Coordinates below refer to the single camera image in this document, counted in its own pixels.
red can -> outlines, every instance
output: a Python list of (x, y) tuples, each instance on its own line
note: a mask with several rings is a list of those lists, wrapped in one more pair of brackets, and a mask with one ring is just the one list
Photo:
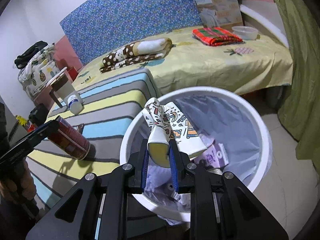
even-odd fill
[(55, 120), (59, 122), (58, 132), (52, 133), (48, 139), (71, 157), (83, 160), (90, 150), (90, 142), (61, 116)]

white wall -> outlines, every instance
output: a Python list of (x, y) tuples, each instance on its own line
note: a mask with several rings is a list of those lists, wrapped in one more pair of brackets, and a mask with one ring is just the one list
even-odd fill
[(13, 68), (17, 55), (43, 40), (57, 42), (64, 32), (59, 22), (87, 0), (11, 0), (0, 16), (0, 95), (13, 114), (27, 118), (34, 108)]

black bag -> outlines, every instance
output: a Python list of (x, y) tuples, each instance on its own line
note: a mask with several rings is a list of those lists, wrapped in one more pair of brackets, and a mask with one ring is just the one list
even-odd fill
[(18, 69), (23, 69), (26, 67), (31, 58), (38, 53), (45, 46), (48, 46), (48, 43), (44, 41), (38, 41), (27, 49), (22, 55), (17, 56), (17, 59), (14, 61)]

cardboard box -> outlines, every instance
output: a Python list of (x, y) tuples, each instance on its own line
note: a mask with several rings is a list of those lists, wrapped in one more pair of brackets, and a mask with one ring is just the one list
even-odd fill
[(243, 25), (238, 0), (194, 0), (204, 27)]

tiled floor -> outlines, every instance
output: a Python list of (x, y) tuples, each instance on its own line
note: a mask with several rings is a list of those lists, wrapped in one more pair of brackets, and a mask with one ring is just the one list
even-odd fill
[(276, 113), (262, 100), (250, 100), (269, 129), (273, 159), (255, 196), (293, 239), (307, 222), (319, 199), (317, 174), (310, 160), (297, 160), (297, 142), (281, 126)]

